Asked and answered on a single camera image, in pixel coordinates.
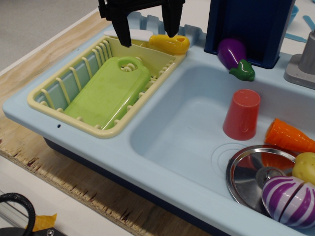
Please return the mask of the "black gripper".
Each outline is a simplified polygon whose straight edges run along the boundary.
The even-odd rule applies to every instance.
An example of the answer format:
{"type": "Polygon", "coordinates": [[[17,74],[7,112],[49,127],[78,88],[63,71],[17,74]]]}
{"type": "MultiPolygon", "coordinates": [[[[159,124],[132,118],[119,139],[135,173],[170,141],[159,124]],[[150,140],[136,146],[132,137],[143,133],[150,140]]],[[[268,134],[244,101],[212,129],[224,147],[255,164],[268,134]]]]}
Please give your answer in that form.
{"type": "Polygon", "coordinates": [[[101,18],[110,19],[116,35],[125,47],[131,46],[131,36],[127,15],[130,12],[161,6],[164,29],[169,37],[174,37],[181,21],[184,0],[99,0],[101,18]]]}

